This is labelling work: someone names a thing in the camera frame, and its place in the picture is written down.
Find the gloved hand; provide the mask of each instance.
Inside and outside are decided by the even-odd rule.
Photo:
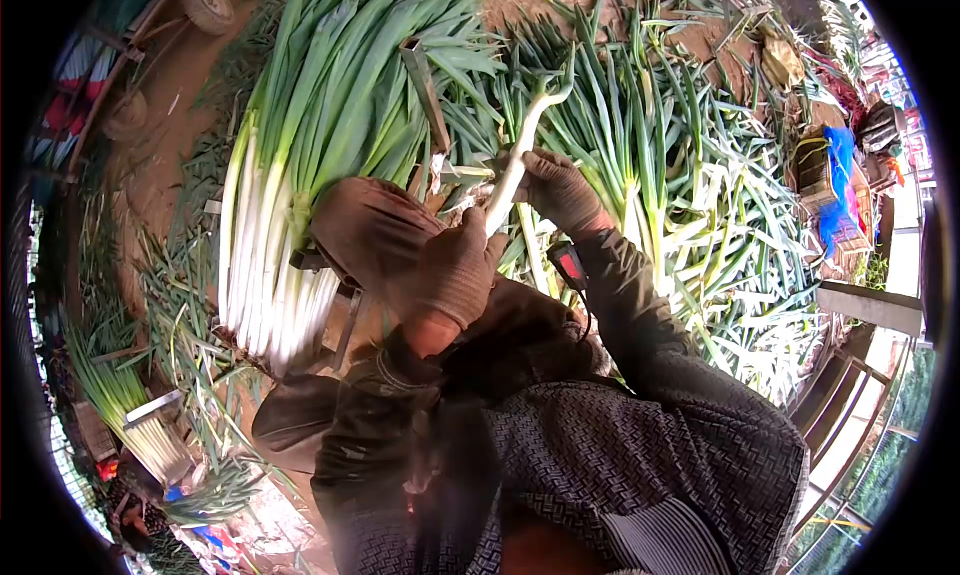
[[[419,312],[437,310],[461,330],[480,318],[494,285],[494,273],[510,237],[489,240],[484,212],[468,208],[462,222],[427,240],[420,250],[416,304]]]
[[[534,148],[523,152],[523,165],[527,172],[513,195],[515,203],[530,203],[573,241],[616,226],[594,189],[566,156]]]

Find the soil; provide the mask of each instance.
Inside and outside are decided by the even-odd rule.
[[[827,33],[824,15],[817,0],[774,0],[791,27],[814,39]]]
[[[594,0],[563,0],[573,4],[592,5]],[[779,0],[783,3],[784,13],[793,18],[819,16],[819,7],[811,7],[808,0]],[[107,166],[107,176],[114,182],[116,192],[116,210],[122,223],[123,233],[118,240],[121,262],[117,266],[123,293],[131,310],[138,312],[142,306],[142,297],[134,264],[140,257],[137,231],[143,225],[159,238],[168,232],[174,218],[175,206],[181,192],[183,176],[182,157],[188,156],[194,140],[199,134],[208,131],[214,124],[216,113],[204,107],[192,107],[210,70],[216,63],[221,49],[243,28],[245,21],[257,4],[257,0],[231,0],[236,20],[224,35],[213,36],[194,27],[190,27],[179,37],[173,47],[165,54],[162,62],[156,65],[146,79],[141,90],[147,101],[147,125],[142,134],[129,142],[114,142],[111,158]],[[602,17],[609,23],[616,17],[615,0],[606,0]],[[502,25],[505,19],[521,16],[521,6],[530,15],[550,13],[551,9],[543,0],[486,0],[482,17],[487,26]],[[170,17],[178,17],[177,6],[171,7]],[[673,35],[673,42],[682,45],[701,60],[713,56],[713,44],[722,40],[728,27],[721,19],[709,20],[704,26],[689,26]],[[168,29],[163,36],[173,35]],[[166,41],[161,36],[158,47]],[[738,53],[748,62],[753,60],[760,48],[750,39],[742,36],[728,44],[720,53],[719,60],[730,77],[738,97],[742,98],[749,90],[744,90],[744,77],[739,61],[731,54]],[[716,69],[709,70],[711,77],[718,79]],[[817,104],[814,108],[815,119],[829,125],[842,125],[839,112],[832,106]],[[336,348],[343,322],[347,317],[349,301],[338,297],[328,327],[323,336],[324,345]],[[388,327],[393,319],[385,317],[378,303],[371,302],[361,314],[348,347],[348,357],[382,338],[384,322]],[[350,358],[344,370],[350,365]],[[242,428],[249,434],[250,424],[256,409],[247,403],[242,418]],[[315,572],[333,572],[330,546],[325,542],[325,529],[315,506],[309,486],[309,475],[290,472],[300,494],[306,503],[294,501],[294,508],[300,512],[318,532],[318,542],[311,544],[310,552],[304,557],[315,567]]]

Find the dirt ground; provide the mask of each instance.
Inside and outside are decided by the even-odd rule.
[[[212,36],[195,28],[188,29],[150,74],[142,87],[150,111],[148,125],[139,139],[127,144],[115,143],[108,163],[108,175],[114,182],[122,183],[116,197],[117,214],[124,224],[124,233],[119,240],[122,261],[118,270],[127,303],[134,311],[138,311],[142,306],[133,268],[134,261],[139,257],[137,226],[140,223],[145,224],[152,233],[161,238],[167,233],[183,181],[180,168],[182,157],[189,155],[194,139],[207,131],[216,118],[212,110],[192,108],[194,99],[209,77],[218,53],[243,28],[257,4],[257,0],[231,1],[237,18],[230,31],[221,36]],[[571,4],[579,1],[586,5],[593,2],[563,1]],[[603,12],[606,21],[615,16],[613,3],[614,0],[606,0]],[[502,24],[504,19],[517,18],[521,6],[531,14],[549,12],[542,0],[486,0],[483,18],[487,25],[497,26]],[[673,36],[673,41],[682,42],[688,51],[702,60],[707,60],[713,55],[712,43],[722,39],[726,32],[726,24],[716,19],[705,26],[687,27]],[[737,52],[751,61],[758,50],[749,39],[743,37],[721,53],[720,61],[732,79],[734,89],[741,90],[744,85],[740,64],[730,52]],[[843,123],[839,112],[825,104],[817,105],[815,115],[818,120],[830,125]],[[348,302],[344,298],[338,298],[324,334],[324,344],[329,348],[336,348],[347,308]],[[372,302],[357,323],[350,340],[350,349],[378,341],[383,330],[383,309]],[[245,407],[242,427],[247,434],[250,432],[254,413],[253,405]],[[307,499],[306,503],[293,501],[294,508],[317,531],[318,540],[304,550],[304,557],[314,568],[314,572],[334,572],[330,546],[325,539],[326,530],[310,494],[309,475],[296,472],[290,472],[289,475],[298,486],[300,494]],[[286,565],[288,568],[291,565],[291,562],[282,558],[279,560],[278,565]]]

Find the person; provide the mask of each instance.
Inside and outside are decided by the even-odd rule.
[[[106,504],[111,528],[135,552],[150,552],[150,536],[166,528],[163,512],[154,506],[159,496],[156,480],[126,448],[121,452],[117,475],[110,480]]]
[[[608,354],[567,306],[496,274],[505,240],[481,209],[444,228],[396,185],[347,178],[311,232],[400,325],[342,382],[275,387],[254,443],[313,473],[343,574],[773,572],[803,438],[696,355],[569,159],[523,161],[514,200],[573,241]]]

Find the black cable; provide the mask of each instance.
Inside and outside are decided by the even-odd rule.
[[[587,297],[583,292],[577,290],[577,296],[580,297],[580,300],[583,302],[583,312],[586,313],[586,329],[583,329],[583,333],[580,336],[580,339],[577,340],[577,344],[580,344],[582,341],[587,339],[587,336],[591,333],[591,328],[594,326],[594,313],[591,312],[591,309],[587,306]]]

